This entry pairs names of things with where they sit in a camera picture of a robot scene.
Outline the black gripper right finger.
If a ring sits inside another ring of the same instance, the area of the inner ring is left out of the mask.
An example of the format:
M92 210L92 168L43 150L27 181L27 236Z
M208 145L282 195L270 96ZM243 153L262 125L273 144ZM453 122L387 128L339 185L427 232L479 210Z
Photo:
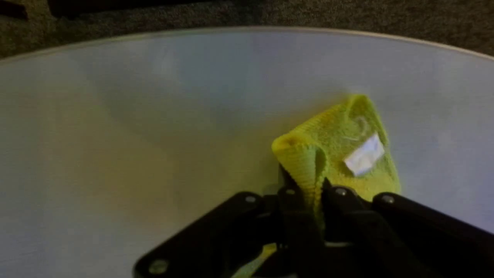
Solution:
M494 278L494 235L384 192L364 201L322 184L324 238L348 250L362 278Z

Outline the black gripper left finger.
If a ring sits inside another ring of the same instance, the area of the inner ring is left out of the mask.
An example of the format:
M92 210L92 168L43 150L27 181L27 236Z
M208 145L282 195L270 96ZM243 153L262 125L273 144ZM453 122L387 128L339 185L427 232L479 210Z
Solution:
M274 195L239 192L141 255L132 278L229 278L274 243L299 277L319 273L310 256L324 241L300 187L279 168Z

